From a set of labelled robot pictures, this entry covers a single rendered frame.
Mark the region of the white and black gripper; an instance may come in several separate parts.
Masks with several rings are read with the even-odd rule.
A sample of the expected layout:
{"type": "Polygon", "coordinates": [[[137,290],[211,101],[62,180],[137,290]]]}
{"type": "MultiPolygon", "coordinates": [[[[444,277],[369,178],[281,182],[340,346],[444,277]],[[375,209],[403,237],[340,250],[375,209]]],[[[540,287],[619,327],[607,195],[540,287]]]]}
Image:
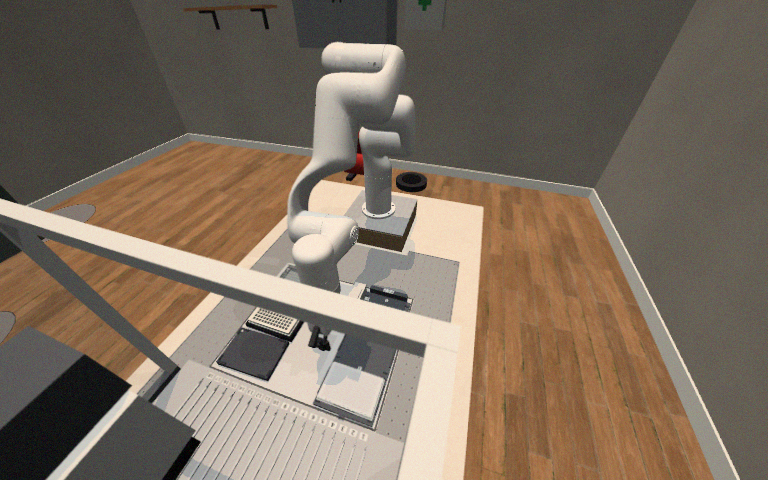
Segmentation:
{"type": "Polygon", "coordinates": [[[308,343],[308,347],[319,348],[322,351],[325,351],[325,350],[330,351],[331,347],[327,338],[332,330],[319,327],[310,323],[307,323],[307,325],[308,325],[309,331],[312,332],[309,343],[308,343]],[[318,337],[319,334],[324,335],[323,338],[318,337]]]}

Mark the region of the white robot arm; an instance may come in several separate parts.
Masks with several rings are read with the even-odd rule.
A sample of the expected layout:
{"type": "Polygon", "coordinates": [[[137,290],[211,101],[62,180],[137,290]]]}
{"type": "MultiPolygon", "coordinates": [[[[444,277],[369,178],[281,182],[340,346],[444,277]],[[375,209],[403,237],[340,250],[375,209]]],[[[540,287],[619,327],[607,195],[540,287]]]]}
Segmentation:
{"type": "Polygon", "coordinates": [[[387,156],[413,153],[415,108],[410,97],[399,95],[406,64],[395,45],[331,43],[322,53],[322,66],[326,75],[316,89],[313,156],[290,191],[287,230],[293,243],[298,240],[292,256],[301,284],[364,300],[366,284],[340,283],[337,269],[358,239],[357,222],[308,211],[309,198],[322,179],[355,166],[359,133],[366,199],[362,212],[372,219],[392,216],[387,156]]]}

